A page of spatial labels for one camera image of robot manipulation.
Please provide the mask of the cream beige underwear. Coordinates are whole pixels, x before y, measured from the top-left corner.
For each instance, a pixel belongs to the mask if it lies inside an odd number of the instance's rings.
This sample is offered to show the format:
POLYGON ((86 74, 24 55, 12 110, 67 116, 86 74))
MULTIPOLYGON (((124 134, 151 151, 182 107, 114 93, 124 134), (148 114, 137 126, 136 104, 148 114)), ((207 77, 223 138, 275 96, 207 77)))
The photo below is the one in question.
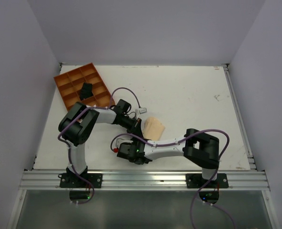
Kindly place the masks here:
POLYGON ((148 117, 145 120, 142 133, 144 138, 152 141, 158 141, 160 140, 164 130, 165 126, 156 117, 148 117))

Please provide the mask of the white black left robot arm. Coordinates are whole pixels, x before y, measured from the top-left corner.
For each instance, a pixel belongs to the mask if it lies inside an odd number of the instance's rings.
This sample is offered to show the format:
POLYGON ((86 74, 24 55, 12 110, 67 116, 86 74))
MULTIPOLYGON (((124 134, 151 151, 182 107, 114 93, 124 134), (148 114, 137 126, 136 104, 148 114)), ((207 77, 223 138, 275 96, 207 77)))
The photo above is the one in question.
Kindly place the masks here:
POLYGON ((128 115, 130 109, 131 104, 120 99, 116 105, 108 108, 87 107, 81 102, 76 102, 68 111, 58 127, 60 132, 58 140, 67 145, 69 158, 66 172, 58 175, 61 188, 82 188, 92 185, 98 187, 95 185, 95 176, 88 173, 85 160, 85 142, 90 137, 95 124, 104 123, 125 128, 128 134, 134 135, 132 138, 133 151, 126 149, 118 155, 133 163, 147 161, 141 157, 136 148, 137 138, 144 138, 141 131, 141 119, 130 118, 128 115))

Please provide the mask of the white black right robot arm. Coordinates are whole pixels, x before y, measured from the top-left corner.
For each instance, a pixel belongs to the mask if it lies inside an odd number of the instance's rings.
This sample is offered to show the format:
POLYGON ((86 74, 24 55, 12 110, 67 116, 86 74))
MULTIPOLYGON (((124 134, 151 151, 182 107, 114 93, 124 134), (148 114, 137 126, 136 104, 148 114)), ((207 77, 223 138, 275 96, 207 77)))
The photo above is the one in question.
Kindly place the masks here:
POLYGON ((212 187, 217 183, 219 168, 219 139, 196 129, 187 129, 186 134, 164 141, 146 140, 127 134, 130 140, 117 138, 113 151, 117 157, 137 165, 147 164, 165 157, 182 156, 201 167, 201 183, 212 187))

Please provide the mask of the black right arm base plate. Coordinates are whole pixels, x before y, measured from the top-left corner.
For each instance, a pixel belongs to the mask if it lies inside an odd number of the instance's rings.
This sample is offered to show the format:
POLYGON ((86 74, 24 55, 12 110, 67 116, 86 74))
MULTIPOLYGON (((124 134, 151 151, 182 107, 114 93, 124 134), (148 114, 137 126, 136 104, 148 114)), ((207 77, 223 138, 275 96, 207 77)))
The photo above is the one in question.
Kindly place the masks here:
MULTIPOLYGON (((207 180, 202 178, 202 174, 186 174, 187 188, 200 188, 207 180)), ((218 173, 215 180, 210 181, 204 188, 229 188, 227 175, 225 173, 218 173)))

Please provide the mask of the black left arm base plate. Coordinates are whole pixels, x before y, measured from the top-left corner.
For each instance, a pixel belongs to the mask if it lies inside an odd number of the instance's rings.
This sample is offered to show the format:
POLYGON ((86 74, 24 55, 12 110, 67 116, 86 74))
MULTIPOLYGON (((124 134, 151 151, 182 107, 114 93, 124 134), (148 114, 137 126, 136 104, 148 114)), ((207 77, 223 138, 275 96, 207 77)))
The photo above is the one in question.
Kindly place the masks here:
MULTIPOLYGON (((102 174, 100 173, 83 173, 80 176, 89 181, 94 188, 101 188, 102 184, 102 174)), ((87 188, 89 185, 78 178, 74 173, 62 173, 58 175, 60 179, 61 188, 87 188)))

